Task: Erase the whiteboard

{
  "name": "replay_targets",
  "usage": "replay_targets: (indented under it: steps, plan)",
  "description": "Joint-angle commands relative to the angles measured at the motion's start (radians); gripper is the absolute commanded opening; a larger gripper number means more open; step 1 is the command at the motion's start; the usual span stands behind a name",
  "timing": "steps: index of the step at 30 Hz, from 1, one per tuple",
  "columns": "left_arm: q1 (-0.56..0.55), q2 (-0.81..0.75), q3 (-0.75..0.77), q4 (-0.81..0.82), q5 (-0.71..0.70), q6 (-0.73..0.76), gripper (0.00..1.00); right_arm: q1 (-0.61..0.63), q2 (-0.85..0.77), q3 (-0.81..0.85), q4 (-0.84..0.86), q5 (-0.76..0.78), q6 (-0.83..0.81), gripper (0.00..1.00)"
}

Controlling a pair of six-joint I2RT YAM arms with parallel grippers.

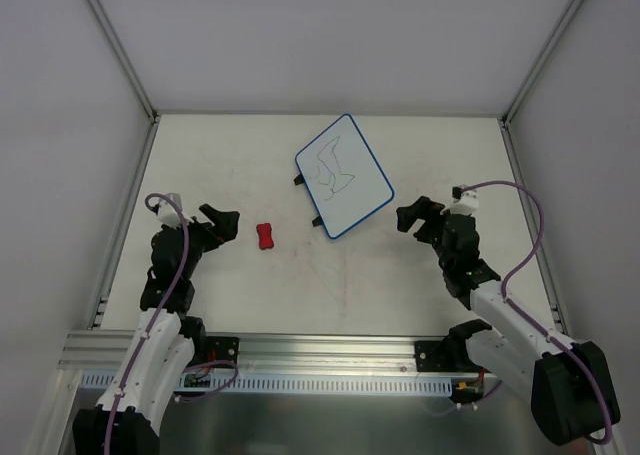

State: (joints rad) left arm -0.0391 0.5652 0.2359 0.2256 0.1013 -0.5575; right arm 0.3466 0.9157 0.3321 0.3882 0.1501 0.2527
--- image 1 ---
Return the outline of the blue-framed whiteboard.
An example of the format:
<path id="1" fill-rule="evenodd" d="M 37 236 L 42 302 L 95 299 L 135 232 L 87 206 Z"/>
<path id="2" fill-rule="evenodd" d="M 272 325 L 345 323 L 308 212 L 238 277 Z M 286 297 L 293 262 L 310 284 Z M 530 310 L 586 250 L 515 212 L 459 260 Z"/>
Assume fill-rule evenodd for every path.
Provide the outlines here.
<path id="1" fill-rule="evenodd" d="M 388 176 L 348 113 L 307 143 L 294 162 L 331 240 L 354 229 L 395 197 Z"/>

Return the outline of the red bone-shaped eraser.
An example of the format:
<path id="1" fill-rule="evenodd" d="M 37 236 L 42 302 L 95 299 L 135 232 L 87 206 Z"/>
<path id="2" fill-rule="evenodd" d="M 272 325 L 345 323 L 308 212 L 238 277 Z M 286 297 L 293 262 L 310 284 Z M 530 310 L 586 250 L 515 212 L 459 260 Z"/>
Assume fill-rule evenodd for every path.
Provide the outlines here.
<path id="1" fill-rule="evenodd" d="M 275 242 L 272 235 L 272 225 L 270 223 L 260 223 L 256 225 L 258 235 L 258 246 L 260 250 L 273 249 Z"/>

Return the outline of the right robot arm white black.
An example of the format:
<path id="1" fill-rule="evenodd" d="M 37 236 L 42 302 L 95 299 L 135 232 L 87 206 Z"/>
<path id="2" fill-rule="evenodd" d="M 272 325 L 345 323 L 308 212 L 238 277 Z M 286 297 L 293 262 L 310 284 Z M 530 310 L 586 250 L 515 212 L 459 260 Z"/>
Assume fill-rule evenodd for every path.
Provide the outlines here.
<path id="1" fill-rule="evenodd" d="M 579 438 L 604 445 L 621 412 L 604 352 L 544 326 L 506 290 L 480 256 L 471 205 L 428 197 L 396 211 L 397 229 L 432 247 L 449 294 L 475 319 L 449 330 L 427 354 L 459 371 L 485 369 L 528 402 L 539 430 L 562 446 Z"/>

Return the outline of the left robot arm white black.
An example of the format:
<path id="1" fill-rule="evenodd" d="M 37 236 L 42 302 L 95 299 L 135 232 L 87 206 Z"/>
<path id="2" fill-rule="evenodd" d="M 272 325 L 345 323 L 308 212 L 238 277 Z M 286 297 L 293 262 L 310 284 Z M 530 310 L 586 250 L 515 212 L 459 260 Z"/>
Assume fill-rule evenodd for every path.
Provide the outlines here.
<path id="1" fill-rule="evenodd" d="M 151 266 L 140 299 L 141 313 L 118 371 L 91 409 L 81 409 L 72 424 L 78 454 L 156 454 L 170 402 L 189 402 L 177 394 L 187 374 L 223 368 L 238 378 L 235 359 L 217 355 L 204 322 L 190 315 L 195 295 L 191 277 L 202 256 L 234 240 L 240 215 L 200 206 L 204 221 L 188 217 L 177 202 L 160 196 L 151 206 L 161 221 L 151 239 Z"/>

